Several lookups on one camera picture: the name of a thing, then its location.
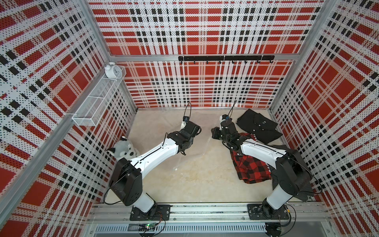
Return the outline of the red black plaid shirt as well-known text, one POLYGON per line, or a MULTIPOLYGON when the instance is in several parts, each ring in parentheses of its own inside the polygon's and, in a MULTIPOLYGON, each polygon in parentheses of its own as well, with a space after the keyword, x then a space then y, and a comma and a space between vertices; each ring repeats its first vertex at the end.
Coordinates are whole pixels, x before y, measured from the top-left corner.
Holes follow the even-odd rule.
POLYGON ((265 162, 236 151, 231 151, 231 159, 239 179, 244 183, 255 184, 271 179, 271 171, 265 162))

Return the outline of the clear plastic vacuum bag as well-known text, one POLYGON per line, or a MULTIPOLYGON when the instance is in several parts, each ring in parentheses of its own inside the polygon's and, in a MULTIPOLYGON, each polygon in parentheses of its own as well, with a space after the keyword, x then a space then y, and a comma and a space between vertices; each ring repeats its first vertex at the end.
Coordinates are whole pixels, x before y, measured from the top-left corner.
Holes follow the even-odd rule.
POLYGON ((198 166, 200 170, 217 167, 230 160, 230 152, 221 141, 212 138, 211 129, 220 126, 220 117, 229 113, 228 107, 194 109, 190 121, 200 126, 200 134, 193 139, 192 146, 179 153, 173 160, 174 171, 183 173, 198 166))

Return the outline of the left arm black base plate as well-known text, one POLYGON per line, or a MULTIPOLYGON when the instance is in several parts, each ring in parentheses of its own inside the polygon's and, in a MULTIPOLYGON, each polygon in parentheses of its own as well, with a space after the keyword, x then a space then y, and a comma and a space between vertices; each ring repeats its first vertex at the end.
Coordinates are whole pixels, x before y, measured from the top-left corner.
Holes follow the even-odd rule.
POLYGON ((137 207, 132 207, 129 217, 130 221, 160 221, 161 219, 167 221, 170 217, 171 205, 169 204, 155 204, 152 209, 144 213, 137 207))

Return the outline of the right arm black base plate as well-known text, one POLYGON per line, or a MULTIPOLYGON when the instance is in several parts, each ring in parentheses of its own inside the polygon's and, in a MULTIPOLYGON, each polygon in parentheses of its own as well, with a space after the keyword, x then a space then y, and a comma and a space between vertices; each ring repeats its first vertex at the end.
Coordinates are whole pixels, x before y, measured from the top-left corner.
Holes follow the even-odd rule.
POLYGON ((268 204, 248 204, 248 215, 250 220, 289 220, 289 212, 282 206, 278 210, 268 204))

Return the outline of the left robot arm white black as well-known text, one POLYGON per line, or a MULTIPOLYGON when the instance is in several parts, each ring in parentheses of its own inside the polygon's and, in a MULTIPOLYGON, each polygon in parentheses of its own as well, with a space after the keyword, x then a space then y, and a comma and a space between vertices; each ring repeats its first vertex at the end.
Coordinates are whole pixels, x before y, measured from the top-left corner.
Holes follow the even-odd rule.
POLYGON ((143 179, 154 168, 166 159, 177 155, 185 155, 196 136, 200 135, 201 127, 192 121, 182 123, 179 131, 166 134, 164 140, 150 151, 132 158, 131 152, 119 151, 119 147, 107 151, 117 159, 116 166, 109 183, 111 190, 126 206, 134 206, 144 214, 154 214, 157 203, 143 191, 143 179))

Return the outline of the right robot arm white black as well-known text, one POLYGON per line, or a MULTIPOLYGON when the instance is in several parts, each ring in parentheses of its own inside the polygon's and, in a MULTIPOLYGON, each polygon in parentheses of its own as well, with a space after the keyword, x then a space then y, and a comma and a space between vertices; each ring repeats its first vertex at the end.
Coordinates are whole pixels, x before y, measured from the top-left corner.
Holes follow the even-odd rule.
POLYGON ((292 197, 304 190, 313 175, 295 150, 283 150, 264 145, 240 135, 228 115, 220 116, 220 126, 211 129, 212 138, 222 141, 231 152, 254 157, 276 170, 278 185, 264 199, 262 209, 277 211, 292 197))

